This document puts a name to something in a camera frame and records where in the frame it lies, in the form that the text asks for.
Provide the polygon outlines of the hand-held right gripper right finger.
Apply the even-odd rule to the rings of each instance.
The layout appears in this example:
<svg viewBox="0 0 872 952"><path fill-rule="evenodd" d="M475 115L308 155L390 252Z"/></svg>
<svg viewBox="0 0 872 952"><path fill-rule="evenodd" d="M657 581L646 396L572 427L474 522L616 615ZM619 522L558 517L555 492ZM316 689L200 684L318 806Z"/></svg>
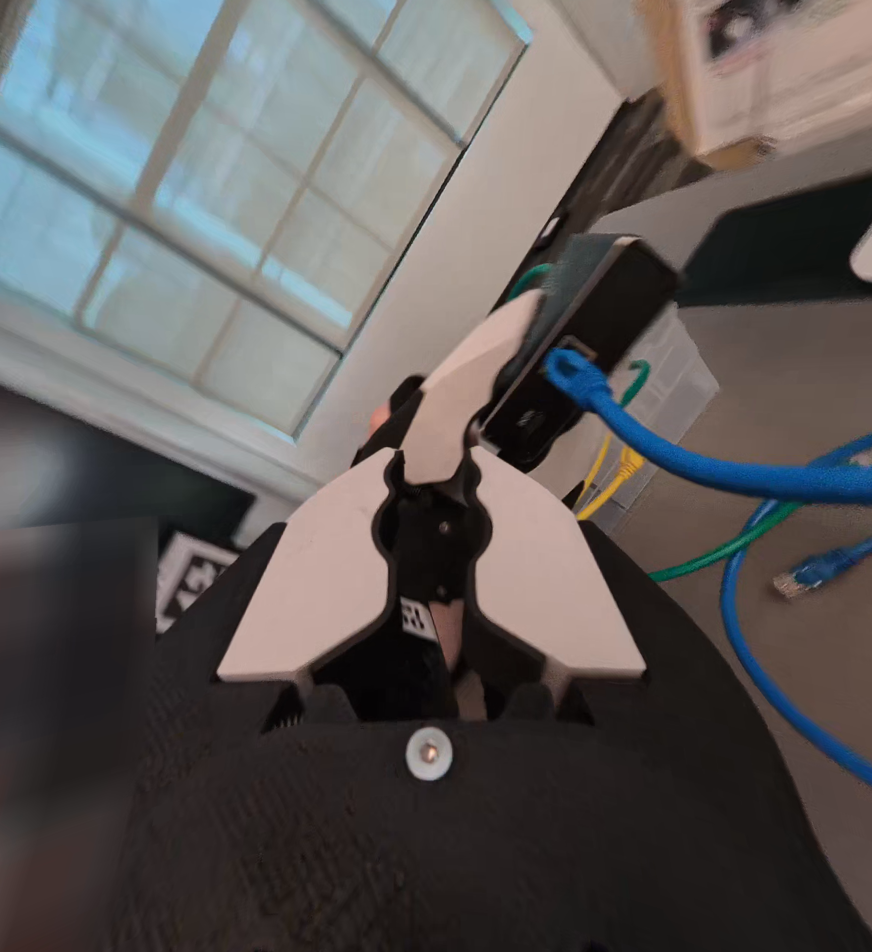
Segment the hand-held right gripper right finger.
<svg viewBox="0 0 872 952"><path fill-rule="evenodd" d="M645 660L571 510L488 450L470 458L468 500L488 522L470 572L472 665L491 683L640 679Z"/></svg>

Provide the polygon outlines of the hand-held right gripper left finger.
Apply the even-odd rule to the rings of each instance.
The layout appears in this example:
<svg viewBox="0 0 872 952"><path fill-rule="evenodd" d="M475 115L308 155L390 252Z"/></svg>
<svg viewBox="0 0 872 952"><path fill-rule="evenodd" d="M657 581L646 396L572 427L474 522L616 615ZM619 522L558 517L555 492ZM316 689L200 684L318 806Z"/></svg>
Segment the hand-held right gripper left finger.
<svg viewBox="0 0 872 952"><path fill-rule="evenodd" d="M219 663L222 682L303 684L386 617L392 561L379 527L398 461L382 448L289 518Z"/></svg>

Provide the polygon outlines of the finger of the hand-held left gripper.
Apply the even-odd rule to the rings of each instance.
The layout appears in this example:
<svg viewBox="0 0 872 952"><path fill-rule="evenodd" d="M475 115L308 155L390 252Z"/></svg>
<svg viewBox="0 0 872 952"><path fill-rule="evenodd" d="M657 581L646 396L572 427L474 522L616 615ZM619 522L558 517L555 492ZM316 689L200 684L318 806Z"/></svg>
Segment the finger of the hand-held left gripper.
<svg viewBox="0 0 872 952"><path fill-rule="evenodd" d="M413 485L454 477L472 420L490 402L497 377L519 351L543 299L525 292L492 312L423 381L403 439L404 477Z"/></svg>

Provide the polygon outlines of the black ethernet switch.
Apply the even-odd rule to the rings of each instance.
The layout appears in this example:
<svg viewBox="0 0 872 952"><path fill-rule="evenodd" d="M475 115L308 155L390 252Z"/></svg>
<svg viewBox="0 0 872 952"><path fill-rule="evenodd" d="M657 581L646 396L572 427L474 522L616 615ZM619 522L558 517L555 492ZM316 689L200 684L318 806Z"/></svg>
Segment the black ethernet switch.
<svg viewBox="0 0 872 952"><path fill-rule="evenodd" d="M544 374L551 350L577 351L610 374L675 294L679 275L639 237L576 234L546 275L515 355L499 372L481 436L530 472L582 409Z"/></svg>

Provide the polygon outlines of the clear plastic bin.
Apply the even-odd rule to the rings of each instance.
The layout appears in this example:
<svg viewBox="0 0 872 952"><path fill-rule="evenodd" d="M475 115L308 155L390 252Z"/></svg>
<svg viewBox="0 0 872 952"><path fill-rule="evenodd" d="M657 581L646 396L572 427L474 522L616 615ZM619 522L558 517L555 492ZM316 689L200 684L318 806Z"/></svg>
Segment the clear plastic bin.
<svg viewBox="0 0 872 952"><path fill-rule="evenodd" d="M719 385L701 358L675 304L669 304L662 316L633 345L620 367L611 375L616 397L623 396L638 379L645 363L647 377L632 398L627 411L642 425L663 439L677 444L713 401ZM609 434L595 415L582 415L569 432L568 455L556 463L556 476L568 479L567 491L581 486L572 506L573 512L600 525L614 528L656 473L648 462L632 470L619 482L611 496L608 488L623 470L625 448L620 439Z"/></svg>

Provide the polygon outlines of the person's left hand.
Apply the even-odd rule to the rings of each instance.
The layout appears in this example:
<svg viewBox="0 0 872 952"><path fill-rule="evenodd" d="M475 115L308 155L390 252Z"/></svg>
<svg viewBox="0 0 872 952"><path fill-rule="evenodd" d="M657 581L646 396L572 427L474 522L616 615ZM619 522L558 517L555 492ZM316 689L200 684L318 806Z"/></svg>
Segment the person's left hand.
<svg viewBox="0 0 872 952"><path fill-rule="evenodd" d="M431 601L428 607L446 667L453 673L463 653L465 601Z"/></svg>

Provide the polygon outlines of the black framed marker sign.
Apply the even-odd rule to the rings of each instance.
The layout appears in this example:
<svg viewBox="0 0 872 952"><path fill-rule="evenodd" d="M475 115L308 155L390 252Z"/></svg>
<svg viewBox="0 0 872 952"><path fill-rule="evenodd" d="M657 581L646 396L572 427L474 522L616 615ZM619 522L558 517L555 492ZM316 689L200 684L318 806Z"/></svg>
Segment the black framed marker sign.
<svg viewBox="0 0 872 952"><path fill-rule="evenodd" d="M158 561L156 634L174 625L220 575L239 551L175 531Z"/></svg>

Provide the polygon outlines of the large grid window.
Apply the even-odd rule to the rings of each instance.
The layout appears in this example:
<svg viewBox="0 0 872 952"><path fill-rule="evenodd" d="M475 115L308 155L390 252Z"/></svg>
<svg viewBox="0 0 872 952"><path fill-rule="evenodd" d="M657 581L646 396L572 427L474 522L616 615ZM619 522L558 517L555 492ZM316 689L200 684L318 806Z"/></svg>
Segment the large grid window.
<svg viewBox="0 0 872 952"><path fill-rule="evenodd" d="M0 291L296 442L532 38L511 2L9 2Z"/></svg>

